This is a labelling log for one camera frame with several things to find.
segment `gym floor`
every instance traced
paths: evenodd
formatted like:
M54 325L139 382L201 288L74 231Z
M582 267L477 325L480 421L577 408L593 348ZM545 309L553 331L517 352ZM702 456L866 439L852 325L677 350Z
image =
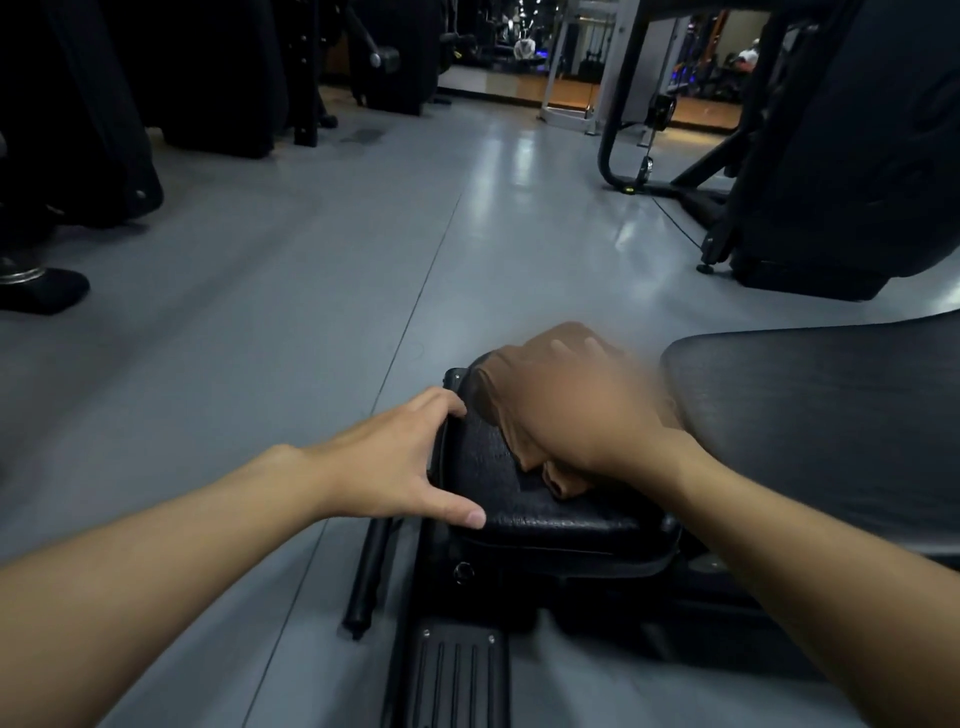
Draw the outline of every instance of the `gym floor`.
M284 142L250 161L157 137L164 206L115 230L64 230L45 253L87 274L90 297L52 319L0 315L0 559L182 494L271 444L326 438L563 320L656 356L696 333L960 306L958 255L869 303L701 276L702 232L671 203L605 189L596 138L530 109L458 99L409 118L326 95L341 127L316 149ZM663 135L655 176L713 142ZM638 160L618 147L623 171ZM414 525L385 607L354 643L338 624L365 529L321 523L267 558L104 725L376 725ZM733 669L743 645L695 667L649 626L660 658L541 615L512 639L515 725L858 724L826 683Z

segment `black pipe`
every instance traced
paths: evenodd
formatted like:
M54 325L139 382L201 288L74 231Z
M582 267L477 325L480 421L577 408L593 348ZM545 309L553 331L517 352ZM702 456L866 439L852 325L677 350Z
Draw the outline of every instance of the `black pipe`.
M670 17L683 17L710 10L729 8L734 10L773 11L781 8L791 10L817 7L828 4L832 0L734 0L734 2L708 2L707 0L641 0L636 10L634 26L627 41L627 50L620 65L620 74L616 78L610 113L604 122L603 135L600 137L600 150L597 153L597 166L600 174L612 187L620 191L632 191L643 186L642 172L636 178L620 177L610 168L610 156L613 143L623 123L623 111L627 107L627 98L630 96L631 86L634 84L636 66L640 61L640 52L643 50L643 41L646 40L650 23L654 20L663 20ZM664 191L669 185L662 185Z
M640 61L640 51L643 50L643 41L646 40L649 28L650 14L644 9L641 2L634 17L634 27L630 31L630 39L627 41L627 50L623 54L623 62L620 64L620 74L616 77L610 113L604 123L603 135L600 137L600 151L597 153L597 166L600 168L603 179L621 192L633 191L635 187L642 184L639 175L632 180L615 175L610 168L610 155L613 151L616 135L620 131L620 125L623 123L623 111L627 107L627 98L630 96L630 88L634 84L636 66Z
M387 543L393 531L393 519L371 519L367 526L367 538L360 551L360 563L353 579L353 590L347 604L347 613L342 624L355 640L370 629L373 610L376 609L376 593L380 589L383 561L387 555Z

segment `floor seam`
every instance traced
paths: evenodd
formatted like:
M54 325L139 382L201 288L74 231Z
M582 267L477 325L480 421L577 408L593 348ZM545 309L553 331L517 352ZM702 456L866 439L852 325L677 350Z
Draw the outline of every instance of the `floor seam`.
M453 210L450 212L450 219L446 221L446 227L444 228L444 234L440 237L440 243L437 245L437 250L433 252L433 257L430 259L430 265L426 269L426 275L423 277L423 283L420 285L420 291L417 293L417 299L414 301L413 308L410 309L410 316L407 318L407 323L403 327L403 332L400 334L400 339L396 342L396 349L394 349L394 355L390 359L390 364L387 367L387 372L383 376L383 381L380 382L380 388L376 392L376 397L373 399L373 406L371 407L370 414L376 410L376 405L380 401L380 395L383 394L383 389L387 385L387 379L390 378L390 371L394 368L394 362L396 361L396 356L400 351L400 347L403 345L403 338L407 335L407 329L410 327L410 322L414 319L414 314L417 312L417 306L420 303L420 297L423 295L423 289L426 288L426 282L430 279L430 273L433 271L434 263L437 262L437 256L440 255L440 248L444 246L446 240L446 235L450 232L450 226L453 224L453 218L457 214L457 208L460 206L460 200L463 198L464 193L461 192L457 196L457 202L453 205ZM327 523L324 523L324 528L321 530L320 535L317 537L317 541L313 545L313 550L310 552L310 558L307 559L306 569L303 570L303 576L300 577L300 583L297 585L297 590L294 592L294 598L290 602L290 607L287 609L287 614L283 618L283 623L280 625L280 631L276 635L276 640L274 641L274 646L270 650L270 657L267 658L267 664L263 668L263 672L260 674L260 680L256 684L256 690L253 691L253 697L250 701L250 706L247 708L247 713L244 715L243 722L240 724L241 728L247 728L247 723L250 721L250 716L253 714L253 706L256 704L256 698L260 695L260 689L263 687L264 682L267 679L267 672L270 671L270 665L274 661L274 655L276 655L276 650L280 645L280 640L283 638L283 632L287 628L287 622L290 621L290 616L294 612L294 608L297 606L297 599L300 598L300 591L303 589L303 584L306 582L306 575L310 572L310 567L313 564L314 557L317 555L317 550L320 547L320 541L324 538L324 533L326 533Z
M403 339L407 335L407 329L410 328L410 322L414 320L414 314L417 313L417 306L420 304L420 297L423 295L423 289L426 288L426 282L430 279L430 274L433 272L434 263L437 262L437 257L440 255L440 248L444 246L446 241L446 235L450 232L450 226L453 225L453 218L457 214L457 208L460 206L460 201L463 199L464 193L461 192L457 196L457 202L453 204L453 211L450 212L450 219L446 221L446 227L444 228L444 234L440 237L440 243L437 245L437 250L433 253L433 258L430 260L430 266L426 269L426 276L423 277L423 284L420 286L420 292L417 294L417 299L414 301L413 308L410 309L410 316L407 318L407 323L403 327L403 332L400 334L400 340L396 342L396 349L394 349L394 355L390 359L390 365L387 367L387 373L383 376L383 381L380 382L380 389L377 390L376 397L373 399L373 407L371 407L370 414L376 411L377 403L380 402L380 395L383 394L384 387L387 386L387 379L390 378L390 372L394 368L394 362L396 362L396 356L400 353L400 347L403 346Z
M267 679L267 672L270 670L270 665L274 661L274 655L276 655L276 649L280 646L280 639L283 637L283 632L287 628L287 622L290 621L290 616L294 613L294 607L297 605L297 599L300 598L300 590L303 589L303 584L306 582L306 575L310 572L310 566L313 564L313 559L317 555L317 549L320 547L320 541L324 539L324 534L326 533L326 527L329 524L329 521L324 522L324 527L321 529L320 534L317 536L317 540L313 544L313 550L310 551L310 558L306 560L306 568L303 570L303 575L300 577L300 583L297 585L297 590L294 592L294 598L290 601L290 607L287 609L286 615L283 617L283 623L280 625L280 631L276 635L274 640L274 646L270 650L270 657L267 658L267 664L263 667L263 672L260 674L260 679L256 683L256 690L253 691L253 697L250 700L250 705L247 707L247 712L243 716L243 722L240 724L240 728L247 728L247 722L250 720L250 716L253 714L253 706L256 705L256 698L260 695L260 689L263 687L263 683Z

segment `hand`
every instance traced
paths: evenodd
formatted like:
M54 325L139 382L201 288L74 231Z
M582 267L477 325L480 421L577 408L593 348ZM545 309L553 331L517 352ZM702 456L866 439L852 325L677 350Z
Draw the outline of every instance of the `hand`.
M608 355L592 338L584 351L554 341L548 360L522 365L514 379L512 414L544 449L651 497L678 482L682 460L708 458L686 432L664 426L665 397L634 362Z
M482 528L487 516L479 505L434 488L426 479L440 425L447 415L466 414L466 406L453 392L430 387L332 440L304 449L327 489L324 515L425 516Z

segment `person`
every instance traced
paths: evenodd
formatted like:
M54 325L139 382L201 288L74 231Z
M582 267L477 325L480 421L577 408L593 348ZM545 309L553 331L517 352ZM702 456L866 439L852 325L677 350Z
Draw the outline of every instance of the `person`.
M652 389L593 340L526 362L511 401L538 443L674 513L875 726L960 716L960 575L734 473L660 424ZM327 443L279 446L193 493L0 569L0 725L93 725L227 587L331 516L472 528L425 469L464 404L431 388Z
M749 48L740 51L733 60L733 67L745 73L753 73L756 62L760 60L760 39L755 38Z

